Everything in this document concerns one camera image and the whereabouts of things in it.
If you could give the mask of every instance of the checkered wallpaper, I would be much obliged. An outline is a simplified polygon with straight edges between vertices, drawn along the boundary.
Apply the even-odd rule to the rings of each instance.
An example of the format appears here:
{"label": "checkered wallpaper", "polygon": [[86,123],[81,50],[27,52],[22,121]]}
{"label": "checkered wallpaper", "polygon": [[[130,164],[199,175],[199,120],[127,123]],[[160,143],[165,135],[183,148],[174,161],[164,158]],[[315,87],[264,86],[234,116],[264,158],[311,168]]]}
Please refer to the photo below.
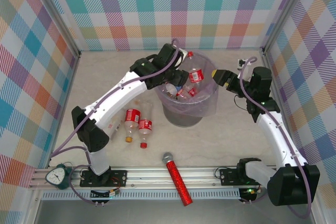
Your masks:
{"label": "checkered wallpaper", "polygon": [[0,223],[17,223],[42,168],[72,77],[70,52],[41,0],[0,0]]}
{"label": "checkered wallpaper", "polygon": [[54,1],[84,50],[156,49],[174,37],[186,48],[259,48],[286,2]]}
{"label": "checkered wallpaper", "polygon": [[300,0],[269,60],[295,143],[320,169],[324,214],[336,223],[336,0]]}

